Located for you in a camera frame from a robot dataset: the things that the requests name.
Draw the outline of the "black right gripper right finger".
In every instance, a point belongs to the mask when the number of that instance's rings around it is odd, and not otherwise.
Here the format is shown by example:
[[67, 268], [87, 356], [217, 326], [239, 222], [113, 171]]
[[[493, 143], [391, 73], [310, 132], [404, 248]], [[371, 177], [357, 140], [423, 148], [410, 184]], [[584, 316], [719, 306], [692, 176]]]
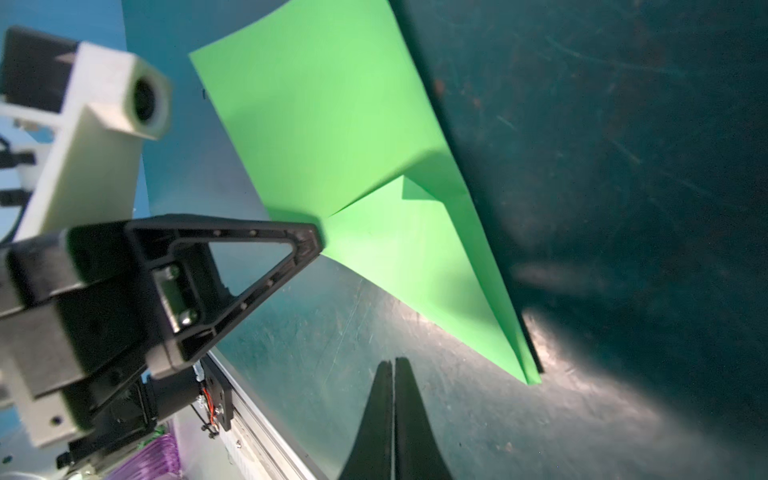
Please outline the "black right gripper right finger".
[[410, 361], [395, 360], [396, 479], [452, 479], [432, 432]]

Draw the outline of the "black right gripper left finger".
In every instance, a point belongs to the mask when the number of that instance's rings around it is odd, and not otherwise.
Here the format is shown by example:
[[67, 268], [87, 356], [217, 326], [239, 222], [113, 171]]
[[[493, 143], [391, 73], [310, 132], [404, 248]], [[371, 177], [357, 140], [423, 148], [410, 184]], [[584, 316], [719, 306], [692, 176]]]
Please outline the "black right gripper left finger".
[[381, 362], [350, 455], [340, 479], [391, 479], [393, 448], [393, 367]]

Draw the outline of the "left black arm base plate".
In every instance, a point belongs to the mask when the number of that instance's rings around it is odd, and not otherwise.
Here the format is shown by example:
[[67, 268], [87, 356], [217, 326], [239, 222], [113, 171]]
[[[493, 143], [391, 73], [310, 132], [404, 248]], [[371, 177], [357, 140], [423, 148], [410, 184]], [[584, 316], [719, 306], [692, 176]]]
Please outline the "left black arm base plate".
[[210, 355], [200, 360], [200, 366], [203, 372], [201, 393], [209, 424], [218, 432], [229, 432], [234, 417], [233, 386], [223, 369]]

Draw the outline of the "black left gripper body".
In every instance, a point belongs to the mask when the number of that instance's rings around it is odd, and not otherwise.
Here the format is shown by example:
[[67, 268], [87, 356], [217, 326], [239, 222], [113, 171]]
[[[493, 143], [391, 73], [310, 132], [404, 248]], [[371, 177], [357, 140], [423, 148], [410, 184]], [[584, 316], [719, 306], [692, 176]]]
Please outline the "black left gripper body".
[[91, 434], [142, 374], [174, 372], [170, 244], [144, 224], [19, 228], [1, 246], [1, 371], [32, 444]]

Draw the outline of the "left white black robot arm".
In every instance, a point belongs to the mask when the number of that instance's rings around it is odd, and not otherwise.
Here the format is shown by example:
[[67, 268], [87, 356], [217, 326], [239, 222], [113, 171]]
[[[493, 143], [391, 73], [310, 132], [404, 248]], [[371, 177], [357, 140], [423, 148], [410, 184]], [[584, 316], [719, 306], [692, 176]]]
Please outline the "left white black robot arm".
[[1, 246], [3, 406], [68, 472], [203, 392], [194, 365], [321, 253], [310, 223], [163, 215]]

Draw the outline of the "green square paper sheet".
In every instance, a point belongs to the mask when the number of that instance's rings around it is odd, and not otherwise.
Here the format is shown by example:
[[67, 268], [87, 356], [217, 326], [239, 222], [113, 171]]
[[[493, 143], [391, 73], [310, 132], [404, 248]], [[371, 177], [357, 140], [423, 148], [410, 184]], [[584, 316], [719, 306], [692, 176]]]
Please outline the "green square paper sheet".
[[526, 384], [540, 375], [386, 1], [290, 1], [190, 56], [268, 215]]

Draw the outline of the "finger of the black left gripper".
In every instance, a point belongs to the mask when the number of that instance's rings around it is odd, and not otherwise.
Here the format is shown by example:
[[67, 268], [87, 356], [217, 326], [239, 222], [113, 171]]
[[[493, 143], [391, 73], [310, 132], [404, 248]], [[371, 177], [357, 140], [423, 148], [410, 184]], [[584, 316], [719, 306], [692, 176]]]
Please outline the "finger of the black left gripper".
[[[311, 223], [168, 214], [130, 221], [124, 233], [139, 271], [149, 332], [145, 361], [154, 379], [191, 367], [324, 249]], [[233, 294], [212, 252], [217, 244], [279, 245], [287, 251]]]

